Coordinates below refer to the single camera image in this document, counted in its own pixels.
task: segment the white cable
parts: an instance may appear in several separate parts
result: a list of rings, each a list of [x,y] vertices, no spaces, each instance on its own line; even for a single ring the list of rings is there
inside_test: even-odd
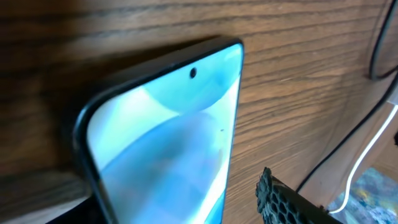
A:
[[[381,126],[381,128],[377,131],[376,135],[372,138],[372,140],[369,142],[369,144],[366,146],[365,150],[362,152],[362,154],[360,155],[360,157],[358,158],[358,160],[355,162],[353,169],[351,170],[351,172],[349,173],[348,176],[348,180],[347,180],[347,184],[346,184],[346,190],[345,190],[345,195],[344,195],[344,201],[343,204],[341,204],[339,209],[330,211],[331,214],[333,213],[338,213],[340,211],[342,211],[342,209],[345,208],[345,206],[347,205],[348,202],[348,198],[349,198],[349,189],[351,187],[351,181],[353,180],[354,174],[356,169],[359,167],[360,163],[362,162],[363,158],[365,158],[366,154],[369,152],[369,150],[372,148],[372,146],[374,145],[374,143],[377,141],[377,139],[380,137],[380,135],[383,133],[383,131],[386,129],[386,127],[388,126],[388,124],[391,122],[391,120],[393,119],[393,117],[395,116],[395,114],[397,113],[398,110],[398,106],[394,105],[393,109],[390,112],[390,115],[388,116],[388,118],[386,119],[386,121],[383,123],[383,125]]]

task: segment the phone bezel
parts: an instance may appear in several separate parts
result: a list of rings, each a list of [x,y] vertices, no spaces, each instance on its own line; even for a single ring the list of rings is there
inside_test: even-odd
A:
[[[117,223],[118,221],[112,206],[109,204],[109,198],[106,195],[106,191],[103,189],[100,174],[96,169],[86,141],[88,122],[94,112],[112,97],[236,44],[241,44],[242,50],[244,50],[243,42],[240,39],[234,37],[218,37],[114,73],[81,93],[66,110],[66,115],[63,119],[64,136],[68,143],[72,145],[73,152],[80,161],[79,164],[108,222]],[[239,92],[238,90],[236,110],[238,109]],[[236,122],[236,113],[237,111],[235,111],[234,125]]]

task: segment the light blue screen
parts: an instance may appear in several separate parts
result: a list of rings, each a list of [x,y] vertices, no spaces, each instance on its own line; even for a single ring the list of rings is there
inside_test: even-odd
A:
[[[120,223],[221,223],[242,60],[233,45],[94,113],[87,143]]]

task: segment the black cable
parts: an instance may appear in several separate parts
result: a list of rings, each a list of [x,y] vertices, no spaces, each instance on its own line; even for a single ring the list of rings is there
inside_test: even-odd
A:
[[[387,28],[389,27],[390,21],[393,18],[394,15],[394,10],[396,7],[396,2],[397,0],[392,0],[391,5],[389,7],[389,10],[387,12],[386,18],[384,19],[381,31],[379,33],[379,36],[377,37],[376,44],[373,48],[373,53],[370,61],[370,66],[369,66],[369,76],[371,80],[382,80],[387,78],[389,75],[393,74],[395,71],[398,71],[398,65],[395,66],[393,69],[389,70],[385,74],[381,76],[377,76],[376,73],[374,72],[375,68],[375,63],[376,60],[379,56],[379,50],[380,50],[380,45],[382,43],[382,40],[387,32]],[[322,159],[312,170],[311,172],[303,179],[301,184],[297,187],[296,192],[298,193],[301,188],[307,183],[309,178],[317,171],[317,169],[322,166],[323,163],[325,163],[365,122],[368,121],[368,119],[373,116],[379,109],[380,107],[387,101],[387,99],[391,96],[392,92],[395,90],[395,88],[398,85],[398,74],[394,77],[392,80],[390,86],[384,93],[384,95],[381,97],[381,99],[374,105],[374,107],[370,110],[370,112],[341,140],[341,142],[324,158]]]
[[[371,61],[369,63],[369,76],[371,80],[383,80],[394,73],[394,71],[398,70],[398,65],[386,72],[383,75],[376,75],[376,61],[379,57],[381,44],[383,42],[384,37],[386,36],[388,27],[390,26],[391,20],[394,17],[394,11],[397,7],[397,0],[392,0],[390,7],[388,8],[386,17],[384,18],[383,25],[381,26],[381,30],[379,36],[377,37],[376,44],[374,45]]]

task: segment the cable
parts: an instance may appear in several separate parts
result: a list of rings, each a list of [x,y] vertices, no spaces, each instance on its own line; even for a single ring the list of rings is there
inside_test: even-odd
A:
[[[384,36],[386,34],[387,28],[389,27],[390,21],[392,20],[392,17],[394,15],[394,11],[396,9],[396,2],[397,0],[392,0],[391,5],[389,6],[386,18],[384,19],[383,25],[381,27],[381,31],[379,33],[379,36],[377,37],[376,44],[373,48],[373,53],[370,61],[370,66],[369,66],[369,76],[370,79],[372,80],[382,80],[384,78],[387,78],[389,75],[393,74],[395,71],[398,71],[398,65],[395,66],[393,69],[389,70],[385,74],[381,76],[377,76],[376,73],[374,72],[374,67],[376,63],[376,59],[379,56],[379,50],[380,50],[380,45],[382,40],[384,39]],[[323,163],[325,163],[371,116],[373,116],[377,110],[380,109],[380,107],[384,104],[384,102],[390,97],[391,93],[394,91],[395,87],[398,84],[398,75],[394,77],[392,80],[390,86],[384,93],[384,95],[381,97],[381,99],[374,105],[374,107],[370,110],[370,112],[341,140],[341,142],[324,158],[322,159],[312,170],[311,172],[303,179],[303,181],[300,183],[300,185],[297,187],[296,192],[299,193],[302,187],[305,185],[305,183],[311,178],[311,176],[317,171],[317,169],[322,166]]]
[[[388,72],[386,72],[383,75],[376,75],[376,61],[377,58],[379,57],[379,53],[380,53],[380,46],[384,40],[384,37],[386,36],[388,27],[390,26],[391,20],[393,18],[394,15],[394,11],[396,9],[397,6],[397,0],[392,0],[390,7],[388,8],[386,17],[383,21],[383,25],[381,26],[381,30],[379,33],[379,36],[377,37],[377,41],[376,44],[373,48],[373,52],[372,52],[372,57],[371,57],[371,61],[370,61],[370,66],[369,66],[369,76],[371,80],[377,81],[377,80],[383,80],[385,78],[387,78],[388,76],[390,76],[392,73],[394,73],[394,71],[398,70],[398,65],[395,66],[394,68],[392,68],[391,70],[389,70]]]
[[[347,184],[346,184],[346,191],[345,191],[345,195],[344,195],[344,201],[341,204],[340,208],[338,208],[336,210],[333,210],[333,211],[330,211],[331,214],[338,213],[338,212],[342,211],[342,209],[344,209],[345,206],[347,205],[348,198],[349,198],[349,189],[351,188],[351,182],[353,180],[353,177],[354,177],[356,169],[359,167],[359,165],[362,162],[363,158],[365,158],[366,154],[369,152],[369,150],[372,148],[374,143],[379,139],[380,135],[383,133],[383,131],[386,129],[386,127],[391,122],[393,117],[396,115],[397,110],[398,110],[398,106],[394,105],[394,107],[391,110],[390,115],[388,116],[388,118],[385,120],[385,122],[383,123],[381,128],[377,131],[376,135],[372,138],[372,140],[369,142],[369,144],[365,147],[365,150],[359,156],[358,160],[355,162],[354,167],[353,167],[353,169],[351,170],[351,172],[349,173],[349,176],[348,176],[348,180],[347,180]]]

